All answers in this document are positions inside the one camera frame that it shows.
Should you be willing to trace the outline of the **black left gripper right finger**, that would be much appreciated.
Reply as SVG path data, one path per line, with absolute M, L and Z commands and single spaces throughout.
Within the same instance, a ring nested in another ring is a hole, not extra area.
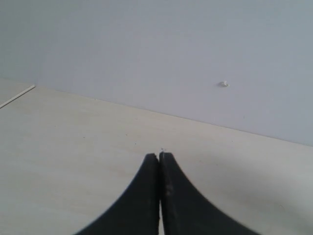
M 189 181 L 174 155 L 159 154 L 160 201 L 166 235 L 256 235 L 210 203 Z

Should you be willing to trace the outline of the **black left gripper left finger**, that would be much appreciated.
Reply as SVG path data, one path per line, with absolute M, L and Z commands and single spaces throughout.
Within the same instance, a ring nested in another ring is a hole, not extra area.
M 147 154 L 122 195 L 78 235 L 159 234 L 159 161 Z

